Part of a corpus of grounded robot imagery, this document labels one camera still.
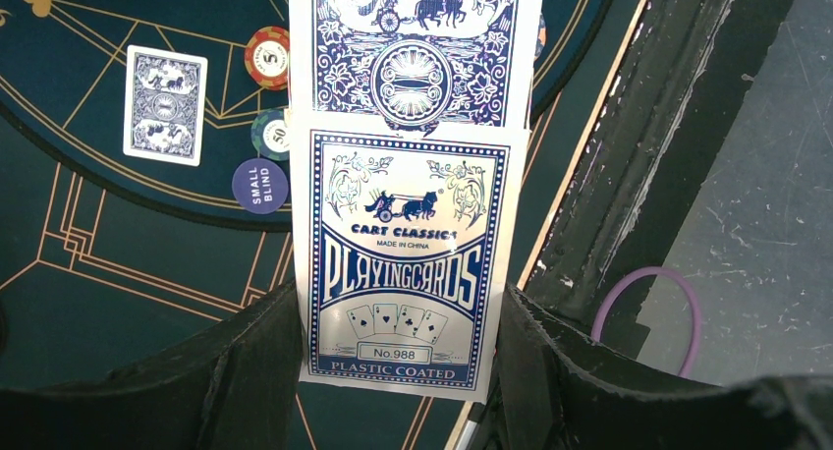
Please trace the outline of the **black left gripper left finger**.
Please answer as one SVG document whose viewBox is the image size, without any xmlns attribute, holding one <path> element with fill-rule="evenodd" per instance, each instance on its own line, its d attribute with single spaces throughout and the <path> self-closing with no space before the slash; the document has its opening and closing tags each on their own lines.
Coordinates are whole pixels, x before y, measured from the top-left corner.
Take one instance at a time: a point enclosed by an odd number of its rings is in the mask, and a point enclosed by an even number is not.
<svg viewBox="0 0 833 450">
<path fill-rule="evenodd" d="M 4 449 L 284 449 L 303 357 L 294 282 L 98 382 L 1 392 Z"/>
</svg>

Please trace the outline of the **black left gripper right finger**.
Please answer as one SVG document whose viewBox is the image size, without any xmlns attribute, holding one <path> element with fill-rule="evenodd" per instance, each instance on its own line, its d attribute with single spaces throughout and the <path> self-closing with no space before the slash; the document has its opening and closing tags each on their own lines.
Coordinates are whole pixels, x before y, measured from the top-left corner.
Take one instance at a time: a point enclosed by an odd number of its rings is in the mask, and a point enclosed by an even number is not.
<svg viewBox="0 0 833 450">
<path fill-rule="evenodd" d="M 832 379 L 687 380 L 592 341 L 515 287 L 497 359 L 507 449 L 828 449 Z"/>
</svg>

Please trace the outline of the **blue small blind button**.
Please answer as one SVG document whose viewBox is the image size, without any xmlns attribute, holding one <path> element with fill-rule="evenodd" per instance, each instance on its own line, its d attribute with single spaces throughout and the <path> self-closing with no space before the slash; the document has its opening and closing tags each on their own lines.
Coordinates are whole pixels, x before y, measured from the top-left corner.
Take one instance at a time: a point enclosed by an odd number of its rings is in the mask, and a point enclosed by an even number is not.
<svg viewBox="0 0 833 450">
<path fill-rule="evenodd" d="M 289 198 L 289 180 L 284 170 L 267 158 L 251 158 L 234 172 L 232 192 L 235 200 L 253 214 L 270 214 Z"/>
</svg>

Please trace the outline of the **blue playing card deck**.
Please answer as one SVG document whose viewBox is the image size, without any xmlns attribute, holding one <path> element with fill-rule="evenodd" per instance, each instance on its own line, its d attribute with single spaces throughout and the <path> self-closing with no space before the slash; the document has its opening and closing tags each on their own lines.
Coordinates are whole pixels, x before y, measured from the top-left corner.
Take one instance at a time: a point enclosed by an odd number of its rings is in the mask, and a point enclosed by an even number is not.
<svg viewBox="0 0 833 450">
<path fill-rule="evenodd" d="M 303 382 L 484 402 L 530 132 L 294 110 Z"/>
</svg>

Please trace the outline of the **green chip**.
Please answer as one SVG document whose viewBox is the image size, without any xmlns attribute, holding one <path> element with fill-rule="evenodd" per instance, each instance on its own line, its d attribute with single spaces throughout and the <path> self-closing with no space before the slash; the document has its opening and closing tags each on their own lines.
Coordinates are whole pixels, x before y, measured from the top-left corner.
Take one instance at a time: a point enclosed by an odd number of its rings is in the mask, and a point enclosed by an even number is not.
<svg viewBox="0 0 833 450">
<path fill-rule="evenodd" d="M 252 121 L 250 140 L 260 156 L 273 161 L 287 161 L 290 156 L 290 147 L 284 110 L 260 111 Z"/>
</svg>

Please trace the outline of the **dealt card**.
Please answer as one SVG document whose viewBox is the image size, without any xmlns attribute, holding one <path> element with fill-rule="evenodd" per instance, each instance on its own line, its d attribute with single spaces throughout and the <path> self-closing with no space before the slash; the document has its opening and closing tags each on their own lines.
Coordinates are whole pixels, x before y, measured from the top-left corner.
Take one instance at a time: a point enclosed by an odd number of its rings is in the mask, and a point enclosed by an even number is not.
<svg viewBox="0 0 833 450">
<path fill-rule="evenodd" d="M 146 46 L 127 50 L 123 153 L 197 167 L 208 61 Z"/>
</svg>

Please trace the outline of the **red chip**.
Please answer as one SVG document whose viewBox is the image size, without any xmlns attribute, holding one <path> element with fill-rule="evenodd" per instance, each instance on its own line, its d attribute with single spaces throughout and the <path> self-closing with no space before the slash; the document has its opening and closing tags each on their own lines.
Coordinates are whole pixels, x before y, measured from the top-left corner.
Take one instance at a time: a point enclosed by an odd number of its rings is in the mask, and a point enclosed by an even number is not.
<svg viewBox="0 0 833 450">
<path fill-rule="evenodd" d="M 269 90 L 289 85 L 290 35 L 280 27 L 258 29 L 245 48 L 245 67 L 252 79 Z"/>
</svg>

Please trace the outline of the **purple white poker chip stack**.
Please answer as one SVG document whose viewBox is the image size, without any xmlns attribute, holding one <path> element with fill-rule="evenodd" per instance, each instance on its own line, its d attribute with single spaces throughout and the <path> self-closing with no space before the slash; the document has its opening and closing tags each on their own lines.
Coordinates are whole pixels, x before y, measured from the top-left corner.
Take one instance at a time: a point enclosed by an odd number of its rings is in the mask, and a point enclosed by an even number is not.
<svg viewBox="0 0 833 450">
<path fill-rule="evenodd" d="M 536 35 L 536 45 L 535 45 L 535 51 L 534 51 L 534 58 L 535 59 L 537 59 L 541 55 L 541 53 L 543 52 L 543 49 L 546 45 L 546 39 L 547 39 L 546 22 L 545 22 L 543 14 L 540 14 L 538 29 L 537 29 L 537 35 Z"/>
</svg>

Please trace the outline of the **card sliding from deck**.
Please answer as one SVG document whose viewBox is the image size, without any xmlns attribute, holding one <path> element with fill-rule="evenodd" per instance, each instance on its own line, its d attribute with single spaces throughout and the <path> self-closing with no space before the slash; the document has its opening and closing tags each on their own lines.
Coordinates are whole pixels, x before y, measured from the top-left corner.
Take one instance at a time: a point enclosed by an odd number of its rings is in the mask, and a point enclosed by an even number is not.
<svg viewBox="0 0 833 450">
<path fill-rule="evenodd" d="M 399 131 L 521 128 L 542 0 L 289 0 L 291 103 Z"/>
</svg>

